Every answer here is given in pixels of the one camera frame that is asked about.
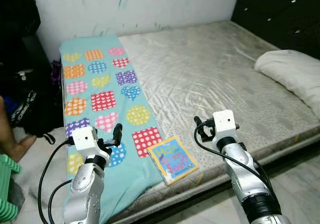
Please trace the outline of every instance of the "foot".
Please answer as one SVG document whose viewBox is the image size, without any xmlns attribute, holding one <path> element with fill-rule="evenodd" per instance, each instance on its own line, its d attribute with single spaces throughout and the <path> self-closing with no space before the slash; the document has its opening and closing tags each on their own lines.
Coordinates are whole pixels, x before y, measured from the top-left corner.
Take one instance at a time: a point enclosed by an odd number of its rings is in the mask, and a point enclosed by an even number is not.
<svg viewBox="0 0 320 224">
<path fill-rule="evenodd" d="M 35 135 L 30 135 L 22 139 L 18 144 L 15 143 L 12 147 L 6 151 L 6 154 L 15 162 L 18 162 L 26 151 L 33 145 L 36 141 Z"/>
</svg>

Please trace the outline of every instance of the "book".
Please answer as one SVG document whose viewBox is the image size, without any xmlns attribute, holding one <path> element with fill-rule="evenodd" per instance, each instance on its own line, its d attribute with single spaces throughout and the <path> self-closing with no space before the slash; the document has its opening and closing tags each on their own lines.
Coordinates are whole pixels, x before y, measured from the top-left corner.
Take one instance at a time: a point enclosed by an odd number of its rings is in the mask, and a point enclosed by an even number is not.
<svg viewBox="0 0 320 224">
<path fill-rule="evenodd" d="M 147 150 L 167 185 L 198 169 L 194 158 L 177 137 L 150 146 Z"/>
</svg>

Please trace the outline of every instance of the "green basket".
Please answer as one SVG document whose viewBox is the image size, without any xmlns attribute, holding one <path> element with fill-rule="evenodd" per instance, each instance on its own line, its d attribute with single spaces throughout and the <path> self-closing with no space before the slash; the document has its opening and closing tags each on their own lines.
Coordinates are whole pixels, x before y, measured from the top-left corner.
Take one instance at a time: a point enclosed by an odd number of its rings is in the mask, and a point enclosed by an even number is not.
<svg viewBox="0 0 320 224">
<path fill-rule="evenodd" d="M 7 201 L 11 171 L 20 173 L 21 167 L 7 155 L 0 155 L 0 221 L 13 220 L 18 208 Z"/>
</svg>

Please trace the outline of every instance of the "white wall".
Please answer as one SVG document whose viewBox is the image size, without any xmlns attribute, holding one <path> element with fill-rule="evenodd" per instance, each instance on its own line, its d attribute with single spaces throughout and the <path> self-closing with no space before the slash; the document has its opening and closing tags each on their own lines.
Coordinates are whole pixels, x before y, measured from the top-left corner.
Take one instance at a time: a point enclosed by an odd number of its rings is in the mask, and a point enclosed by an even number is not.
<svg viewBox="0 0 320 224">
<path fill-rule="evenodd" d="M 236 0 L 36 0 L 38 37 L 51 61 L 75 36 L 126 35 L 231 18 Z"/>
</svg>

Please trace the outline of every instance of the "person's leg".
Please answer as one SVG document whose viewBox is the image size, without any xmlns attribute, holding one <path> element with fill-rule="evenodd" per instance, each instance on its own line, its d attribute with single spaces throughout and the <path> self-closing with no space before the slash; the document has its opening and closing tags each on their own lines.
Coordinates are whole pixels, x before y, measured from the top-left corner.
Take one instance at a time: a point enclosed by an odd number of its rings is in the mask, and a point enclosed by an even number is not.
<svg viewBox="0 0 320 224">
<path fill-rule="evenodd" d="M 36 136 L 27 136 L 19 143 L 16 143 L 5 109 L 5 101 L 0 96 L 0 151 L 18 162 L 36 141 Z"/>
</svg>

